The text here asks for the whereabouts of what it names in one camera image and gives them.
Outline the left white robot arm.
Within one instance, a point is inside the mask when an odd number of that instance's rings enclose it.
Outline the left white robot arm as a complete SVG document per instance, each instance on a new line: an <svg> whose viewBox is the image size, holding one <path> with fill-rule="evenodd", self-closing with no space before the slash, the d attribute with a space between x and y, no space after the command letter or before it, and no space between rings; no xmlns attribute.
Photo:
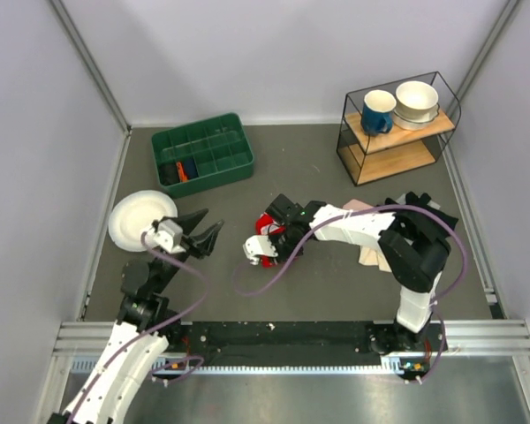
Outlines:
<svg viewBox="0 0 530 424"><path fill-rule="evenodd" d="M152 260L131 260L122 268L124 297L100 359L74 399L50 423L121 423L151 373L156 359L182 342L181 313L169 308L163 291L179 270L197 277L191 257L211 255L223 222L202 233L193 230L207 215L203 208L188 215L164 216L140 234Z"/></svg>

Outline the red underwear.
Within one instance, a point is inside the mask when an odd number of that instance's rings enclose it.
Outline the red underwear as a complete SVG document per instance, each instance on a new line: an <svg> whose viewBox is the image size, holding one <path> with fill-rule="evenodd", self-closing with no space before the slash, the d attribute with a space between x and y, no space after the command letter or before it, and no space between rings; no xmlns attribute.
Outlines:
<svg viewBox="0 0 530 424"><path fill-rule="evenodd" d="M255 223L255 229L257 235L271 235L271 234L280 234L285 231L285 227L275 221L267 213L260 215L259 219ZM272 268L277 265L276 259L265 258L261 260L261 265L264 268Z"/></svg>

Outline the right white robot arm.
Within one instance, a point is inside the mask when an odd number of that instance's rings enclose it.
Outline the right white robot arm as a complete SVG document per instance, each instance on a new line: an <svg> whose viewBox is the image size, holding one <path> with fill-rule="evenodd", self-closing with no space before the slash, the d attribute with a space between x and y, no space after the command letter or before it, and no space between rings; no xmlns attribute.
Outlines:
<svg viewBox="0 0 530 424"><path fill-rule="evenodd" d="M408 193L378 207L351 201L339 208L324 201L306 206L278 195L244 244L246 258L264 267L287 265L307 241L357 246L360 264L376 266L400 285L393 328L372 337L381 352L412 350L427 338L436 287L451 253L457 218L434 208L427 195Z"/></svg>

